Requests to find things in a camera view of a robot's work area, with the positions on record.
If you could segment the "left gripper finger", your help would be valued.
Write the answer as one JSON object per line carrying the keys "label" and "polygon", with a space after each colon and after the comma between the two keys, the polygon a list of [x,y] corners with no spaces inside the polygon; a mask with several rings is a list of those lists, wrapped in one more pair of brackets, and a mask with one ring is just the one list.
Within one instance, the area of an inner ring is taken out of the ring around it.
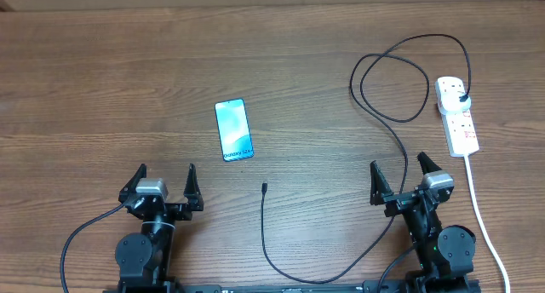
{"label": "left gripper finger", "polygon": [[204,210],[204,200],[198,185],[197,171],[194,164],[189,164],[184,196],[187,199],[186,204],[191,211]]}
{"label": "left gripper finger", "polygon": [[147,167],[141,164],[132,178],[125,184],[118,194],[118,201],[125,203],[129,195],[136,192],[136,187],[142,178],[146,178]]}

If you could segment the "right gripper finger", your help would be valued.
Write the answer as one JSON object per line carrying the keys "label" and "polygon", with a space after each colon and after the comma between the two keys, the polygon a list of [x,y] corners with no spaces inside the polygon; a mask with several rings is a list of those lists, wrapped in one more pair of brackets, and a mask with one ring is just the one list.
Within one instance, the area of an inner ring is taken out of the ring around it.
{"label": "right gripper finger", "polygon": [[425,152],[420,152],[417,160],[424,175],[442,170]]}
{"label": "right gripper finger", "polygon": [[370,204],[384,204],[384,198],[393,195],[393,191],[376,161],[370,163]]}

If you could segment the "Samsung Galaxy smartphone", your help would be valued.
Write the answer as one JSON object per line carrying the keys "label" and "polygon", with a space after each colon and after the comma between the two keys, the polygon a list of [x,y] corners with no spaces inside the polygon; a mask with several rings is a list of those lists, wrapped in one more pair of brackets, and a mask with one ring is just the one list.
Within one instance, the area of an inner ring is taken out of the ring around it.
{"label": "Samsung Galaxy smartphone", "polygon": [[243,99],[222,101],[215,104],[223,160],[252,158],[254,148]]}

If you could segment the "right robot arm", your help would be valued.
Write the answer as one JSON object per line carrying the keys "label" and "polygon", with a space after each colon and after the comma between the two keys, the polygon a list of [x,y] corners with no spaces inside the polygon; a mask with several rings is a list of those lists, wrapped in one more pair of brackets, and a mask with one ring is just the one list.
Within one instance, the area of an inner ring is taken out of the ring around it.
{"label": "right robot arm", "polygon": [[[473,271],[476,237],[467,227],[443,227],[436,213],[449,200],[454,179],[424,152],[417,159],[422,182],[412,192],[391,190],[377,162],[370,164],[370,204],[383,205],[387,217],[402,215],[412,246],[398,256],[377,281],[363,282],[365,292],[479,292],[479,282],[468,279]],[[387,281],[386,276],[414,251],[420,268],[401,280]]]}

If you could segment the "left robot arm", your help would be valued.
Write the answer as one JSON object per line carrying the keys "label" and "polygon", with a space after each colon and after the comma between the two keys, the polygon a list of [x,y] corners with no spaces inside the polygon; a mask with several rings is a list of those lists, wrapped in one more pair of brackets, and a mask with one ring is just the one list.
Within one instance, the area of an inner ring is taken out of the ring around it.
{"label": "left robot arm", "polygon": [[184,189],[185,203],[169,203],[163,179],[148,178],[142,164],[120,190],[118,200],[142,221],[141,230],[124,236],[115,250],[119,266],[118,292],[174,292],[184,289],[169,276],[170,255],[178,221],[190,221],[204,209],[197,171],[190,164]]}

